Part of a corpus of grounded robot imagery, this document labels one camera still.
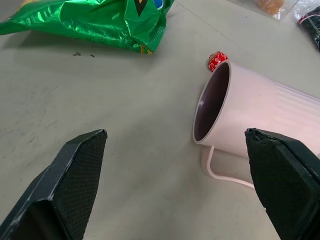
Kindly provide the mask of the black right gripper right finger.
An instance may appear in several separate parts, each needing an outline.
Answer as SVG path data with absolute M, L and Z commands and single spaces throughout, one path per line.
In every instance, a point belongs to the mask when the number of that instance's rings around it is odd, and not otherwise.
M 301 141 L 245 131 L 255 192 L 282 240 L 320 238 L 320 160 Z

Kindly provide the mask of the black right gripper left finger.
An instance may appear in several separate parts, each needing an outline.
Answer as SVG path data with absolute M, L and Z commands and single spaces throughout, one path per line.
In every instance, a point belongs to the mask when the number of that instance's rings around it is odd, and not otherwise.
M 66 142 L 0 225 L 2 240 L 82 240 L 98 192 L 105 129 Z

